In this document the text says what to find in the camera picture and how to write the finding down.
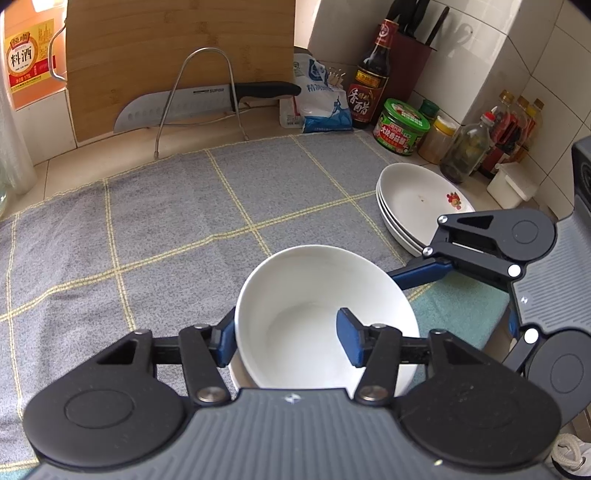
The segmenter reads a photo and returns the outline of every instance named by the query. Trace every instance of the glass jar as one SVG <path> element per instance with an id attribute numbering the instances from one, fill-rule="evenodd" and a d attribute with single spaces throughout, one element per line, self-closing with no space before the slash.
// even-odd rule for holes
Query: glass jar
<path id="1" fill-rule="evenodd" d="M 445 152 L 452 144 L 456 130 L 457 126 L 455 124 L 437 116 L 433 122 L 433 127 L 425 135 L 421 148 L 418 149 L 418 154 L 428 162 L 439 165 Z"/>

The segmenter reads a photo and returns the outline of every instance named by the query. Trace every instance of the plate rim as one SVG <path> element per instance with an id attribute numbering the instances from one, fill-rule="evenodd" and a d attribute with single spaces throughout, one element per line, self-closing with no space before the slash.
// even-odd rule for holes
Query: plate rim
<path id="1" fill-rule="evenodd" d="M 451 189 L 457 191 L 458 194 L 461 195 L 462 201 L 463 201 L 464 205 L 466 206 L 466 210 L 462 213 L 473 213 L 476 211 L 474 206 L 470 202 L 470 200 L 467 198 L 466 194 L 464 194 L 464 192 L 462 192 L 457 185 L 454 185 L 448 179 L 445 179 L 441 175 L 438 175 L 436 172 L 434 172 L 433 170 L 430 170 L 429 168 L 419 166 L 419 165 L 414 165 L 412 163 L 397 162 L 397 163 L 392 163 L 392 164 L 388 165 L 387 167 L 385 167 L 382 170 L 382 172 L 380 173 L 379 178 L 378 178 L 378 186 L 379 186 L 380 193 L 382 193 L 382 184 L 384 182 L 384 172 L 386 172 L 388 169 L 393 170 L 394 168 L 406 168 L 408 170 L 415 170 L 415 171 L 419 171 L 417 169 L 420 168 L 422 170 L 427 171 L 428 173 L 426 175 L 428 175 L 428 176 L 435 175 L 439 180 L 443 180 L 444 182 L 446 182 L 450 186 Z M 392 209 L 388 205 L 388 202 L 386 201 L 386 198 L 384 197 L 384 195 L 382 194 L 381 196 L 382 196 L 382 200 L 384 201 L 384 205 L 387 208 L 388 213 L 390 213 L 392 218 L 394 220 L 396 220 L 397 225 L 399 225 L 401 228 L 403 228 L 404 232 L 408 232 L 407 235 L 409 237 L 411 237 L 413 240 L 415 240 L 418 244 L 423 244 L 423 242 L 420 242 L 418 240 L 418 238 L 416 238 L 414 235 L 412 235 L 412 233 L 407 228 L 404 227 L 404 224 L 396 217 L 396 215 L 394 215 L 394 212 L 392 211 Z"/>
<path id="2" fill-rule="evenodd" d="M 412 238 L 410 238 L 408 235 L 406 235 L 406 233 L 402 230 L 402 227 L 400 227 L 397 223 L 391 221 L 392 219 L 388 217 L 388 212 L 383 212 L 382 209 L 384 208 L 384 204 L 383 202 L 380 202 L 380 196 L 379 193 L 376 189 L 376 200 L 378 202 L 378 208 L 380 209 L 380 213 L 382 214 L 382 219 L 387 222 L 387 226 L 389 225 L 393 230 L 396 230 L 396 232 L 398 232 L 399 236 L 405 241 L 405 243 L 407 245 L 409 245 L 413 250 L 417 251 L 417 253 L 419 255 L 422 255 L 422 251 L 423 248 L 425 248 L 425 246 L 420 247 L 419 244 L 414 245 L 412 242 Z"/>

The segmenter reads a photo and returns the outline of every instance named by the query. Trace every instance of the glass bottle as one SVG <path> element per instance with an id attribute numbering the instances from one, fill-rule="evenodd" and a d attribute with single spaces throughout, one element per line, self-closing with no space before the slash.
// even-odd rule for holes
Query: glass bottle
<path id="1" fill-rule="evenodd" d="M 439 165 L 445 178 L 453 183 L 462 183 L 468 178 L 491 146 L 490 130 L 494 124 L 495 115 L 487 112 L 479 123 L 459 129 Z"/>
<path id="2" fill-rule="evenodd" d="M 513 154 L 511 157 L 511 161 L 520 162 L 525 158 L 525 156 L 530 152 L 530 148 L 535 141 L 542 125 L 544 124 L 542 118 L 542 110 L 544 109 L 544 102 L 539 98 L 535 99 L 535 102 L 528 107 L 527 113 L 529 118 L 529 123 L 527 126 L 527 135 L 525 140 L 519 146 L 519 149 Z"/>
<path id="3" fill-rule="evenodd" d="M 359 62 L 357 73 L 347 89 L 347 101 L 353 126 L 365 128 L 369 124 L 390 75 L 390 45 L 398 24 L 384 19 L 374 46 Z"/>
<path id="4" fill-rule="evenodd" d="M 495 116 L 495 124 L 491 128 L 491 141 L 496 144 L 511 122 L 511 105 L 515 96 L 508 90 L 503 90 L 499 95 L 499 101 L 491 109 Z"/>
<path id="5" fill-rule="evenodd" d="M 517 148 L 517 142 L 528 124 L 528 116 L 525 113 L 525 109 L 527 109 L 529 104 L 523 96 L 520 96 L 517 99 L 517 104 L 511 106 L 509 126 L 478 168 L 478 171 L 485 177 L 489 179 L 494 178 L 496 164 L 507 162 L 511 155 L 513 155 L 513 152 Z"/>

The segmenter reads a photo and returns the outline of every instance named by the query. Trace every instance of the white bowl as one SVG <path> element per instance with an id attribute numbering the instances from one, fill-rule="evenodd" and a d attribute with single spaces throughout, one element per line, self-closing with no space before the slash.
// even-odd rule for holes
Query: white bowl
<path id="1" fill-rule="evenodd" d="M 383 170 L 378 184 L 388 212 L 419 244 L 431 243 L 439 216 L 474 212 L 454 184 L 428 168 L 395 163 Z"/>
<path id="2" fill-rule="evenodd" d="M 302 245 L 266 259 L 236 304 L 236 341 L 261 388 L 339 388 L 353 395 L 364 369 L 351 366 L 336 334 L 348 307 L 364 325 L 385 323 L 418 336 L 413 310 L 396 283 L 369 260 L 327 245 Z M 416 365 L 401 365 L 396 394 Z"/>
<path id="3" fill-rule="evenodd" d="M 411 238 L 409 238 L 396 224 L 393 218 L 390 217 L 379 195 L 379 191 L 376 190 L 375 196 L 376 200 L 378 201 L 379 212 L 382 214 L 382 220 L 384 221 L 384 224 L 386 225 L 388 232 L 390 232 L 394 239 L 400 245 L 402 245 L 402 247 L 408 253 L 410 253 L 414 257 L 420 257 L 423 249 L 419 249 L 419 246 Z"/>

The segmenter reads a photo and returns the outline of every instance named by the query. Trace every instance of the seasoning jar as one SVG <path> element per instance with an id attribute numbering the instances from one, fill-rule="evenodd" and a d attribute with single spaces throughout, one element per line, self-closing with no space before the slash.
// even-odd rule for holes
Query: seasoning jar
<path id="1" fill-rule="evenodd" d="M 412 155 L 417 143 L 429 132 L 429 121 L 410 105 L 389 98 L 374 128 L 379 144 L 398 155 Z"/>
<path id="2" fill-rule="evenodd" d="M 436 103 L 433 103 L 431 100 L 427 100 L 425 98 L 421 104 L 421 108 L 418 109 L 418 111 L 422 113 L 427 120 L 429 120 L 430 125 L 433 125 L 433 122 L 439 113 L 439 106 Z"/>
<path id="3" fill-rule="evenodd" d="M 418 149 L 418 154 L 425 160 L 439 165 L 445 152 L 452 143 L 453 135 L 456 133 L 455 124 L 437 116 L 429 133 L 425 135 L 423 144 Z"/>

